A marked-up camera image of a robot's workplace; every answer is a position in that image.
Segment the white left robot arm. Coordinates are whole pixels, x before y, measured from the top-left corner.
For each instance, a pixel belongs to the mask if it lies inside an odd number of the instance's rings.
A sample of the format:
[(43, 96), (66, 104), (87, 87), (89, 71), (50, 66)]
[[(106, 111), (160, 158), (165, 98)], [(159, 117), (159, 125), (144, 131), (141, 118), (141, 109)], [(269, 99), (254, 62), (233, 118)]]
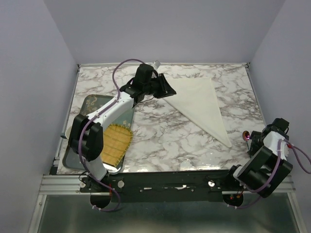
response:
[(108, 171), (100, 157), (106, 128), (124, 112), (141, 103), (147, 95), (156, 99), (176, 95), (164, 74), (158, 73), (159, 66), (159, 61), (150, 65), (140, 63), (134, 77), (122, 87), (117, 87), (116, 96), (107, 104), (86, 116), (78, 114), (73, 120), (69, 146), (79, 155), (92, 178), (91, 186), (98, 192), (104, 191), (108, 185), (105, 177)]

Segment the iridescent rainbow spoon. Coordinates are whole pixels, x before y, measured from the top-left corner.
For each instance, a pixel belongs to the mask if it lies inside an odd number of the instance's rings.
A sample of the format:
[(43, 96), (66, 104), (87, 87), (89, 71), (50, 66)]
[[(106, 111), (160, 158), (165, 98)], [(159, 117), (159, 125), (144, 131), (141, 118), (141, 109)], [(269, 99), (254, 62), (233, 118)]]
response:
[(247, 146), (249, 146), (249, 145), (248, 145), (248, 141), (249, 141), (249, 139), (250, 139), (250, 133), (249, 133), (249, 131), (243, 131), (243, 133), (242, 133), (242, 138), (243, 138), (243, 140), (246, 142)]

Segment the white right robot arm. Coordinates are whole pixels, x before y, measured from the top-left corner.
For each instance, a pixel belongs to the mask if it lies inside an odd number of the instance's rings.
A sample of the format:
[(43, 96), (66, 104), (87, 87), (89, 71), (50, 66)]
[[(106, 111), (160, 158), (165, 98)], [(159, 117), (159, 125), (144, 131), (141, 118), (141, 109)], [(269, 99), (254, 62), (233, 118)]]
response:
[(242, 137), (247, 143), (250, 160), (243, 166), (233, 166), (223, 179), (224, 186), (235, 190), (242, 185), (262, 198), (271, 195), (293, 168), (286, 160), (288, 129), (288, 121), (276, 118), (261, 132), (244, 131)]

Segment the cream cloth napkin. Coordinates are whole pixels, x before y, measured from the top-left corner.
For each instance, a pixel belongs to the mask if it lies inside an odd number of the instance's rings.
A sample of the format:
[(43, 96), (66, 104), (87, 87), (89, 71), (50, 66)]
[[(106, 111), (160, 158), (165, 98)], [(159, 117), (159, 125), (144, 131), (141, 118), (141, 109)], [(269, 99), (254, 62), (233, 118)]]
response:
[(212, 79), (169, 78), (168, 83), (176, 91), (176, 95), (165, 97), (164, 100), (223, 145), (232, 147)]

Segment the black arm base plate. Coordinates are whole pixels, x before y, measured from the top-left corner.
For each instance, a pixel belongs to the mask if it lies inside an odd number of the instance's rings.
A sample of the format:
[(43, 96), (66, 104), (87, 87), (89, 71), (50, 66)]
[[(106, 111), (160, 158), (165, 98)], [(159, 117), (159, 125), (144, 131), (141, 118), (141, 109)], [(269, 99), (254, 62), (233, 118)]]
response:
[(122, 202), (222, 202), (223, 196), (242, 191), (242, 186), (229, 173), (226, 169), (119, 173), (105, 177), (105, 186), (84, 177), (80, 191), (109, 196), (113, 201), (120, 196)]

